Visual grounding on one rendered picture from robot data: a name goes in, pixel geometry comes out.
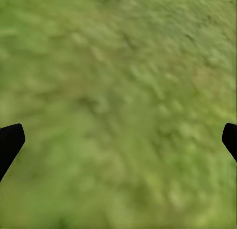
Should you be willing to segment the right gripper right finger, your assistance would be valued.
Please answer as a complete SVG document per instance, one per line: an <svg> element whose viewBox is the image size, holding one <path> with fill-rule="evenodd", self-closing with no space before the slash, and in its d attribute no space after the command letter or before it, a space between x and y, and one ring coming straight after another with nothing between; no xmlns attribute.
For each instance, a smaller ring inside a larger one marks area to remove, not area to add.
<svg viewBox="0 0 237 229"><path fill-rule="evenodd" d="M225 125L222 142L237 162L237 125L230 123Z"/></svg>

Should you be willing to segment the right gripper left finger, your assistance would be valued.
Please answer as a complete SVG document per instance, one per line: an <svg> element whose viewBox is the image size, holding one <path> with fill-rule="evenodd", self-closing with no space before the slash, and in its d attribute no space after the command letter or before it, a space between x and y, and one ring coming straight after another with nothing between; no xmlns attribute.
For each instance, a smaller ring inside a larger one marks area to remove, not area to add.
<svg viewBox="0 0 237 229"><path fill-rule="evenodd" d="M0 182L25 143L20 123L0 129Z"/></svg>

